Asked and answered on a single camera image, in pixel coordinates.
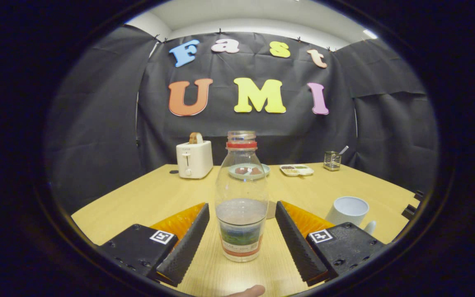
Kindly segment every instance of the screw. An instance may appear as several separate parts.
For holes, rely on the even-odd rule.
[[[342,265],[344,262],[345,262],[344,259],[338,259],[337,261],[334,261],[334,262],[333,262],[333,265],[339,266],[339,265]]]

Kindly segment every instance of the white wall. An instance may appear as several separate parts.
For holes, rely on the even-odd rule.
[[[222,19],[198,23],[172,31],[159,17],[151,12],[145,12],[126,24],[138,27],[153,36],[160,34],[157,38],[160,41],[164,41],[164,38],[171,40],[194,34],[219,32],[219,28],[221,28],[223,32],[256,32],[294,39],[300,37],[302,41],[319,47],[330,47],[331,50],[337,50],[350,44],[346,40],[307,26],[273,19]]]
[[[126,24],[142,29],[152,36],[160,34],[157,37],[159,41],[164,41],[164,38],[170,39],[169,36],[172,32],[172,29],[159,19],[159,17],[149,11],[134,17],[129,22],[126,22]]]
[[[340,49],[350,44],[346,40],[307,26],[275,21],[273,19],[222,19],[220,21],[199,23],[174,30],[169,35],[168,40],[194,34],[219,32],[219,28],[223,32],[256,32],[294,39],[300,36],[301,41],[312,43],[319,47],[330,47],[331,50]]]

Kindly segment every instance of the plate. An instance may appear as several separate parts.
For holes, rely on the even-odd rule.
[[[315,171],[304,164],[285,164],[280,165],[280,170],[288,177],[297,177],[298,175],[311,175]]]
[[[265,175],[269,175],[270,167],[268,167],[265,164],[261,164],[261,165],[263,166],[263,171],[265,171]],[[247,168],[249,170],[244,174],[236,173],[236,169],[239,169],[239,168],[243,168],[243,169]],[[252,171],[254,170],[254,168],[259,168],[259,165],[251,164],[251,163],[236,164],[228,168],[228,173],[230,174],[230,176],[235,177],[236,179],[240,179],[240,180],[244,180],[244,179],[254,180],[254,179],[262,178],[263,175],[261,173],[252,174]]]

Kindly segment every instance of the ceiling light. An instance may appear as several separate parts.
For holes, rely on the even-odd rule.
[[[367,36],[373,38],[373,39],[377,39],[377,35],[375,35],[373,32],[371,32],[370,30],[364,30],[363,31]]]

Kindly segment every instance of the bottle label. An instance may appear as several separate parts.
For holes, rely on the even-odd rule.
[[[221,224],[221,242],[223,250],[229,255],[245,257],[259,251],[263,222],[253,226],[229,226]]]

